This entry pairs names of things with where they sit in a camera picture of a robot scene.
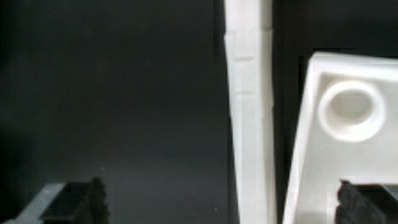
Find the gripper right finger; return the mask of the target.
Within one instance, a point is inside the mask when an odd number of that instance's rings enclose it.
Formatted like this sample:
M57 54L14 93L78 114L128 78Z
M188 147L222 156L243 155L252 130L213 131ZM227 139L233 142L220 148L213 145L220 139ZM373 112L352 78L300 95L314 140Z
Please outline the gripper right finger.
M341 181L334 224L398 224L398 185Z

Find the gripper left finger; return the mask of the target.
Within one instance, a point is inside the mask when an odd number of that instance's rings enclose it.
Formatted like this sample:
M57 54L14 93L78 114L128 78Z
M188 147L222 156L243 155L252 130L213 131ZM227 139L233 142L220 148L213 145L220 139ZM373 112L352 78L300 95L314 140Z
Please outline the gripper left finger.
M110 224L105 184L89 182L44 185L12 224Z

